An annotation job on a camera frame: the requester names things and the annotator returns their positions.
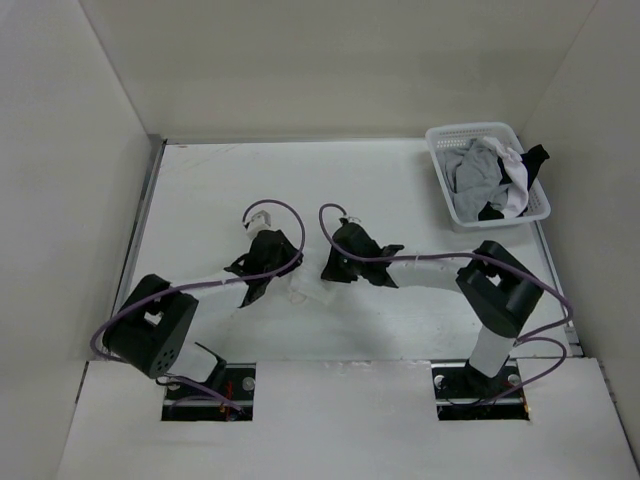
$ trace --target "wire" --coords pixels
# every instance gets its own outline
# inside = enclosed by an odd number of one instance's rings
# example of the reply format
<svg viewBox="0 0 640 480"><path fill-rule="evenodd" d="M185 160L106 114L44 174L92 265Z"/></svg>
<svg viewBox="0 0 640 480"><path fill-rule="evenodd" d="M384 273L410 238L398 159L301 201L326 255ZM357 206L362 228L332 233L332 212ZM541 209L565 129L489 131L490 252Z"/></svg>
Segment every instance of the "wire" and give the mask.
<svg viewBox="0 0 640 480"><path fill-rule="evenodd" d="M169 405L169 412L171 412L174 408L176 408L181 403L190 402L193 400L211 400L211 396L209 395L191 395L189 397L182 397L175 400L171 405Z"/></svg>
<svg viewBox="0 0 640 480"><path fill-rule="evenodd" d="M122 310L120 310L116 315L114 315L112 318L110 318L109 320L107 320L105 323L103 323L95 332L94 334L91 336L91 340L89 341L89 346L91 347L91 350L93 351L93 353L95 355L97 355L100 358L104 358L105 360L110 360L112 362L120 362L120 363L127 363L125 362L123 359L121 359L120 357L116 357L115 355L110 355L108 353L104 353L100 347L98 346L98 341L100 340L100 337L102 336L102 334L105 332L105 330L107 330L110 326L112 326L113 324L115 324L116 322L122 320L124 317L126 317L127 315L129 315L131 312L134 312L135 310L155 301L158 300L159 298L162 298L166 295L171 295L172 293L176 293L176 292L182 292L182 291L186 291L186 290L197 290L197 289L201 289L201 288L213 288L213 287L220 287L223 285L227 285L227 284L231 284L231 283L239 283L239 282L249 282L249 281L253 281L253 280L262 280L265 278L271 278L274 277L276 275L278 275L279 273L282 273L286 270L288 270L290 267L292 267L293 265L295 265L295 263L300 259L300 256L302 255L302 249L304 248L304 244L305 244L305 240L306 240L306 230L304 228L304 223L302 222L302 218L300 218L300 215L298 214L298 212L296 212L294 210L294 208L292 206L290 206L289 204L282 202L280 200L275 200L275 199L271 199L271 198L266 198L263 200L258 200L257 202L252 203L251 205L249 205L247 207L247 209L244 211L244 214L242 215L242 223L245 223L247 220L247 216L249 215L249 212L251 210L253 210L255 207L257 207L258 205L263 205L265 203L269 203L269 204L274 204L274 205L280 205L281 207L286 208L287 210L289 210L293 216L295 217L295 219L298 221L298 225L300 225L300 247L298 247L298 251L296 252L296 254L294 255L294 257L286 264L283 265L282 267L276 268L275 270L271 271L271 272L265 272L265 273L259 273L256 275L247 275L245 277L236 277L236 278L230 278L228 280L216 280L216 281L210 281L210 282L197 282L197 283L187 283L184 285L178 285L176 287L170 287L167 288L166 290L162 290L161 292L157 292L154 293L153 295L149 295L148 297L143 298L142 300L139 300L131 305L129 305L126 308L123 308ZM189 380L186 377L172 377L174 379L177 379L178 382L181 383L185 383L188 384L185 380ZM202 391L203 388L206 389L206 387L200 388L202 387L202 385L198 384L197 382L194 382L196 385L198 386L194 386L191 385L193 388L197 388L200 389ZM212 395L210 392L214 392L211 389L207 389L209 391L205 391L207 394ZM231 402L230 400L226 399L225 397L222 397L223 403L226 403L227 405L230 405Z"/></svg>
<svg viewBox="0 0 640 480"><path fill-rule="evenodd" d="M227 405L228 407L231 407L234 410L238 410L239 412L242 410L242 407L238 405L236 402L234 402L233 400L228 399L221 393L218 393L209 387L205 387L204 385L201 385L198 382L191 380L190 378L183 377L181 375L170 375L169 378L171 380L175 380L176 382L180 382L185 385L188 385L191 388L195 388L196 390L200 390L203 393L206 393L207 398L215 398L216 400L219 400L220 403L222 403L222 405ZM188 397L178 399L171 404L171 408L173 408L176 405L176 402L182 403L182 402L186 402L187 400L193 400L194 397L201 397L201 396L202 395L190 395Z"/></svg>
<svg viewBox="0 0 640 480"><path fill-rule="evenodd" d="M480 406L480 405L485 405L487 403L491 403L494 402L502 397L504 397L505 395L509 395L510 393L513 393L517 390L520 390L522 387L524 387L525 385L528 385L532 382L535 382L536 380L544 377L545 375L550 374L551 372L553 372L556 368L558 368L567 358L567 349L565 348L565 346L558 342L557 340L554 340L552 338L548 338L548 337L536 337L535 335L544 332L546 330L549 330L551 328L555 328L555 327L560 327L562 325L566 325L567 323L569 323L571 321L571 319L573 318L573 306L571 305L571 303L569 302L569 300L567 300L560 292L558 292L555 288L547 285L546 283L542 282L541 280L539 280L538 278L536 278L535 276L531 275L530 273L527 272L523 272L522 270L519 270L515 267L512 267L511 265L501 262L500 260L496 260L494 258L491 257L487 257L485 255L480 255L478 253L466 253L466 252L452 252L452 253L437 253L437 254L431 254L431 255L398 255L395 257L376 257L376 258L368 258L368 257L359 257L357 255L354 255L350 252L347 252L345 249L343 249L340 245L338 245L335 240L333 240L333 238L331 237L331 234L329 233L329 231L327 230L327 227L324 223L324 211L327 208L336 208L338 210L340 210L340 212L343 214L343 216L347 216L347 211L344 209L344 207L342 207L341 205L338 205L337 203L325 203L324 205L322 205L320 207L320 210L318 211L318 220L320 222L320 228L322 229L322 233L324 234L325 238L327 239L327 241L331 244L331 246L337 250L339 253L341 253L342 255L344 255L345 257L357 261L357 262L362 262L362 263L388 263L388 262L403 262L403 261L414 261L414 260L422 260L422 261L428 261L428 260L443 260L443 259L450 259L450 258L470 258L472 260L480 260L482 262L486 262L492 265L495 265L496 267L500 267L501 269L516 275L517 277L520 277L524 280L527 280L531 283L533 283L534 285L536 285L537 287L541 288L542 290L544 290L545 292L551 294L553 297L555 297L560 304L564 307L565 309L565 317L562 320L558 320L556 322L551 322L547 325L543 325L542 327L538 327L534 330L531 330L530 332L525 333L524 335L521 335L520 337L518 337L516 339L515 342L515 346L519 346L522 345L523 343L529 343L529 342L533 342L533 341L545 341L545 342L551 342L554 343L558 346L560 346L560 348L562 348L562 357L560 358L560 360L551 368L549 368L548 370L542 372L539 375L536 375L516 386L514 386L513 388L510 388L508 390L506 390L505 392L500 393L499 395L496 395L493 398L490 398L488 400L482 400L482 402L475 404L474 406Z"/></svg>
<svg viewBox="0 0 640 480"><path fill-rule="evenodd" d="M568 355L567 347L565 347L561 342L559 342L555 338L528 337L525 340L520 341L520 343L518 343L516 346L522 345L523 343L529 343L529 342L549 342L549 343L553 343L553 344L558 345L560 347L560 349L562 350L562 354L561 354L560 358L558 359L558 361L556 363L554 363L551 367L546 369L544 372L541 372L541 373L539 373L537 375L534 375L533 377L528 378L528 379L520 382L518 385L514 385L513 387L505 390L504 392L499 393L495 397L492 397L492 398L490 398L488 400L482 400L481 402L479 402L475 406L479 406L479 407L480 406L486 406L487 404L493 403L493 402L495 402L497 400L500 400L501 398L506 397L507 395L510 395L513 392L517 392L518 390L521 390L525 385L529 385L529 384L535 382L536 380L540 380L542 377L546 377L551 372L553 372L556 369L558 369L560 367L560 365L562 365L564 363L564 361L567 359L567 355Z"/></svg>

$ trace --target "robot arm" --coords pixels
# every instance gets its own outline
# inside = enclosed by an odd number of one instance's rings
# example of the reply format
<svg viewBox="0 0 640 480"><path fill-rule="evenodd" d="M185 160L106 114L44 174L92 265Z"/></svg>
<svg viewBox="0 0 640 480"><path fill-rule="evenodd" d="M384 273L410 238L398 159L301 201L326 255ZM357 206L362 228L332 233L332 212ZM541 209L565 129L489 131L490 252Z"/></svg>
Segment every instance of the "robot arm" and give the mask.
<svg viewBox="0 0 640 480"><path fill-rule="evenodd" d="M403 245L381 248L357 223L348 218L342 218L341 223L333 241L353 255L390 257L404 248ZM485 241L475 253L530 273L496 242ZM467 365L470 375L486 379L496 377L508 360L518 335L543 293L531 282L479 260L472 260L466 266L449 260L365 263L347 258L332 248L322 279L350 283L359 277L376 286L423 286L462 293L483 325Z"/></svg>
<svg viewBox="0 0 640 480"><path fill-rule="evenodd" d="M193 294L175 292L138 308L107 328L104 347L130 363L147 377L164 375L188 377L211 383L224 361L187 335L197 336L212 316L224 318L262 297L272 277L243 280L286 266L298 253L280 230L271 230L270 216L261 211L245 225L252 239L249 251L224 270L192 283L214 282L218 286L195 290ZM302 256L285 275L302 263ZM145 276L122 309L166 290L171 284L157 275Z"/></svg>

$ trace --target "laundry basket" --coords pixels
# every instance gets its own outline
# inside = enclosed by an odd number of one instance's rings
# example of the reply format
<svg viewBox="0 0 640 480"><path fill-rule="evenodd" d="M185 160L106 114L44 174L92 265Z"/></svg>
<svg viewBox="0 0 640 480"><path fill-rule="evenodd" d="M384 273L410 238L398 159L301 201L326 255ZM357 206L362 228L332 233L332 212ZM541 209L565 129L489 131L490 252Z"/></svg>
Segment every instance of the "laundry basket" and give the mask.
<svg viewBox="0 0 640 480"><path fill-rule="evenodd" d="M547 196L544 194L544 190L542 190L542 185L540 185L540 182L536 179L529 190L528 209L521 217L485 220L482 222L462 222L456 214L453 201L451 200L451 193L447 188L444 172L442 171L436 153L451 147L463 147L467 145L470 139L478 137L496 137L505 147L511 147L518 153L524 153L522 145L520 145L518 137L516 137L511 127L499 122L463 123L430 128L427 130L425 137L429 151L431 152L431 160L433 161L438 180L440 181L442 193L449 208L451 227L454 231L468 232L484 228L520 225L522 223L543 220L551 213L549 200L547 200Z"/></svg>

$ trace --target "purple cable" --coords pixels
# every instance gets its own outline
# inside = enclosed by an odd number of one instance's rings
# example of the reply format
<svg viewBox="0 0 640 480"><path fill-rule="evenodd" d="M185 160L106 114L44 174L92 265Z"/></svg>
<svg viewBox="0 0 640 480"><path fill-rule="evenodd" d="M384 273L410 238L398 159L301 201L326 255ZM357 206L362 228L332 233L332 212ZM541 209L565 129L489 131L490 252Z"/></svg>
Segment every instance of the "purple cable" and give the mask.
<svg viewBox="0 0 640 480"><path fill-rule="evenodd" d="M346 250L344 250L340 245L338 245L333 240L333 238L331 238L331 234L329 234L329 231L327 230L327 227L324 224L323 213L327 208L337 208L342 212L344 216L347 215L347 211L337 203L325 203L320 207L320 211L318 212L318 218L320 220L320 228L322 229L322 233L324 234L326 239L329 241L331 246L335 248L338 252L340 252L342 255L344 255L347 258L350 258L351 260L355 260L357 262L363 262L363 263L378 263L378 262L405 262L407 260L409 261L423 260L424 261L424 260L444 260L447 258L470 258L472 260L480 260L480 261L495 265L496 267L500 267L501 269L506 270L507 272L512 273L513 275L516 275L517 277L520 277L524 280L527 280L533 283L534 285L536 285L537 287L543 289L545 292L548 292L551 295L553 295L565 308L567 312L565 317L562 320L549 323L548 325L544 325L542 327L536 328L535 330L525 333L524 335L520 336L517 339L516 341L517 343L523 343L523 340L533 337L534 335L544 332L545 330L549 330L550 328L555 328L561 325L565 325L571 320L571 318L573 318L573 307L569 303L569 300L567 300L555 288L550 287L546 283L538 280L536 277L534 277L530 273L523 272L522 270L518 270L517 268L512 267L511 265L508 265L504 262L501 262L500 260L496 260L494 258L487 257L485 255L480 255L477 253L452 252L452 253L436 253L431 255L398 255L395 257L366 258L366 257L359 257L357 255L349 253Z"/></svg>
<svg viewBox="0 0 640 480"><path fill-rule="evenodd" d="M298 214L298 212L296 212L293 209L293 207L291 207L289 204L287 204L285 202L282 202L280 200L275 200L275 199L258 200L257 202L254 202L251 205L249 205L249 207L247 207L247 209L244 211L244 214L242 215L242 222L244 223L246 221L247 216L249 215L249 212L251 210L253 210L258 205L262 205L262 204L265 204L265 203L280 205L281 207L286 208L287 210L289 210L293 214L293 216L298 221L298 224L300 225L300 247L298 248L298 251L294 255L294 257L286 265L283 265L282 267L277 268L277 269L275 269L275 270L273 270L271 272L259 273L259 274L256 274L256 275L247 275L246 277L231 278L229 280L215 280L215 281L210 281L210 282L187 283L185 285L178 285L176 287L167 288L166 290L162 290L161 292L157 292L157 293L154 293L153 295L149 295L148 297L145 297L142 300L139 300L139 301L129 305L127 308L124 308L124 309L120 310L116 315L114 315L111 319L109 319L105 323L103 323L95 331L95 333L91 336L91 340L89 342L89 346L91 347L91 350L93 351L93 353L96 354L98 357L104 358L106 360L111 360L113 362L126 363L120 357L116 357L114 355L109 355L107 353L103 353L100 350L100 348L98 347L98 340L100 339L100 336L104 333L104 331L107 328L109 328L111 325L113 325L114 323L118 322L122 318L126 317L131 312L133 312L133 311L137 310L138 308L143 307L143 306L147 305L148 303L151 303L151 302L153 302L153 301L155 301L155 300L157 300L159 298L162 298L165 295L170 295L172 293L182 292L182 291L185 291L185 290L196 290L196 289L200 289L200 288L220 287L222 285L227 285L227 284L231 284L231 283L248 282L248 281L252 281L252 280L262 280L263 278L274 277L277 274L286 271L289 267L293 266L298 261L300 256L302 255L302 249L304 248L305 239L306 239L306 231L305 231L305 228L304 228L304 223L302 222L302 218L300 218L300 215ZM182 383L187 383L187 382L184 381L185 377L172 377L172 378L180 378L180 380L178 380L178 381L180 381ZM228 399L226 399L225 397L222 397L222 398L224 399L224 403L230 405L230 401Z"/></svg>
<svg viewBox="0 0 640 480"><path fill-rule="evenodd" d="M517 386L514 386L513 388L510 388L509 390L506 390L505 392L502 392L499 395L496 395L495 397L489 399L489 400L483 400L480 403L474 404L474 405L486 405L488 403L491 402L495 402L496 400L504 397L505 395L509 395L510 393L513 393L517 390L520 390L522 387L524 387L525 385L528 385L532 382L535 382L536 380L544 377L545 375L550 374L551 372L553 372L555 369L557 369L560 365L562 365L562 363L565 361L565 359L567 358L567 349L565 348L565 346L558 342L557 340L554 340L552 338L548 338L548 337L535 337L535 335L544 332L546 330L549 330L551 328L555 328L555 327L559 327L562 325L565 325L567 323L569 323L569 321L571 321L571 318L573 317L573 306L571 305L571 303L569 303L569 301L560 293L558 292L555 288L547 285L546 283L540 281L539 279L537 279L535 276L527 273L527 272L523 272L522 270L519 270L515 267L512 267L511 265L508 265L504 262L501 262L500 260L496 260L494 258L491 257L487 257L485 255L480 255L477 253L461 253L461 252L453 252L453 253L437 253L437 254L432 254L432 255L399 255L396 257L377 257L377 258L366 258L366 257L359 257L357 255L353 255L352 253L347 252L346 250L344 250L340 245L338 245L333 238L331 237L331 234L329 234L329 231L327 230L327 227L324 223L324 211L327 208L337 208L338 210L340 210L340 212L342 212L342 214L344 216L347 216L347 211L344 209L344 207L342 207L341 205L338 205L337 203L325 203L324 205L322 205L320 207L320 210L318 211L318 220L320 221L320 228L322 229L322 233L324 234L324 236L326 237L326 239L329 241L329 243L331 244L331 247L333 247L334 249L336 249L339 253L341 253L342 255L344 255L345 257L351 259L351 260L355 260L357 262L363 262L363 263L377 263L377 262L404 262L404 261L415 261L415 260L444 260L444 259L448 259L448 258L470 258L473 260L480 260L486 263L490 263L492 265L495 265L496 267L500 267L503 270L506 270L509 273L512 273L513 275L516 275L517 277L520 277L524 280L527 280L531 283L533 283L534 285L536 285L537 287L543 289L545 292L550 293L552 296L554 296L559 302L560 304L564 307L565 311L566 311L566 315L562 320L558 320L556 322L552 322L549 323L547 325L543 325L542 327L538 327L534 330L531 330L530 332L525 333L524 335L521 335L520 337L518 337L516 339L516 342L514 344L514 346L519 346L522 345L523 343L528 343L528 342L533 342L533 341L544 341L544 342L551 342L554 343L558 346L560 346L560 348L562 349L562 357L558 360L558 362L551 368L549 368L548 370L520 383Z"/></svg>
<svg viewBox="0 0 640 480"><path fill-rule="evenodd" d="M211 400L211 396L191 395L190 397L179 398L178 400L175 400L171 405L169 405L169 412L171 412L174 408L176 408L181 403L190 402L192 400Z"/></svg>
<svg viewBox="0 0 640 480"><path fill-rule="evenodd" d="M206 398L215 398L216 400L219 400L220 403L222 403L222 405L227 405L228 407L231 407L237 411L242 410L242 407L238 405L236 402L234 402L233 400L229 400L224 395L216 392L211 388L205 387L204 385L200 385L198 382L195 382L190 378L183 377L181 375L169 375L168 378L170 379L170 382L167 382L167 383L173 383L173 382L184 383L185 385L188 385L191 388L195 388L196 390L200 390L202 393L206 393L207 394ZM170 409L177 406L179 403L186 402L189 400L195 400L196 398L203 398L203 397L204 395L190 395L188 397L180 398L171 404Z"/></svg>

